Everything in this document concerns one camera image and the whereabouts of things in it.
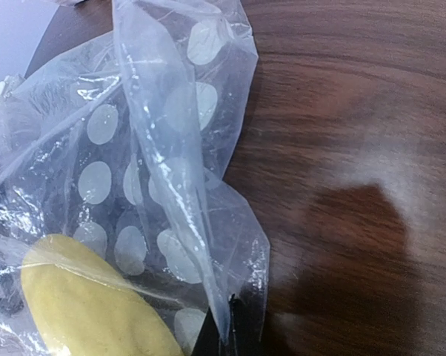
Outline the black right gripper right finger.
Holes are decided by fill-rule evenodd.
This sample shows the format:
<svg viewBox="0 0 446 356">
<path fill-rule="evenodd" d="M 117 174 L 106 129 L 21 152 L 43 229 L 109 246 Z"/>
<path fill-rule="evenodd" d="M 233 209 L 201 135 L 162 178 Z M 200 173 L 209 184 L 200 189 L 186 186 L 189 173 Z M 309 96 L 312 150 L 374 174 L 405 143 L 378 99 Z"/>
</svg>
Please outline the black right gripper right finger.
<svg viewBox="0 0 446 356">
<path fill-rule="evenodd" d="M 256 331 L 256 317 L 252 307 L 236 295 L 229 302 L 230 330 L 226 355 L 263 356 L 260 334 Z"/>
</svg>

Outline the yellow fake lemon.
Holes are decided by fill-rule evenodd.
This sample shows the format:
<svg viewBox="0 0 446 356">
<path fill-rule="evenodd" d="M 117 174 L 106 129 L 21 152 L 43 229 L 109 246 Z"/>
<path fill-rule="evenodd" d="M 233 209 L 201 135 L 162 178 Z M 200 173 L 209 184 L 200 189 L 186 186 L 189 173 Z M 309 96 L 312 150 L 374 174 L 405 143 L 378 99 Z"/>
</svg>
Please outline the yellow fake lemon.
<svg viewBox="0 0 446 356">
<path fill-rule="evenodd" d="M 21 287 L 50 355 L 181 355 L 155 309 L 84 244 L 60 234 L 30 247 Z"/>
</svg>

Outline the clear zip top bag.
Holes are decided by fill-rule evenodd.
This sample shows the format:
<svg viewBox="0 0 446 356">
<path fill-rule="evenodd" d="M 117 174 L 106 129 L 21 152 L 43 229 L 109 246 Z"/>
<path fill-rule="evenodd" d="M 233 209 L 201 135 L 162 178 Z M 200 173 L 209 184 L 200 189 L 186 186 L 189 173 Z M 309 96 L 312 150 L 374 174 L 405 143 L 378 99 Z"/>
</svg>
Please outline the clear zip top bag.
<svg viewBox="0 0 446 356">
<path fill-rule="evenodd" d="M 94 251 L 191 355 L 233 295 L 260 338 L 270 244 L 223 181 L 258 53 L 240 1 L 114 1 L 113 29 L 0 99 L 0 347 L 50 355 L 21 264 L 60 234 Z"/>
</svg>

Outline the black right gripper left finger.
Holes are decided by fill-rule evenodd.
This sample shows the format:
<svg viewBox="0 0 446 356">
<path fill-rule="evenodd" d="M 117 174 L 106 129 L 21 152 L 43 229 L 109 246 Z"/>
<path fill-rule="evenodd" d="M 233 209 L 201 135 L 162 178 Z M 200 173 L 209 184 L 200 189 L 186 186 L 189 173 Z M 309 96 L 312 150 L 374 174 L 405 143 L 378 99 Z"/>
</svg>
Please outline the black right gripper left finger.
<svg viewBox="0 0 446 356">
<path fill-rule="evenodd" d="M 197 337 L 192 356 L 225 356 L 226 346 L 220 340 L 216 322 L 211 310 L 207 311 Z"/>
</svg>

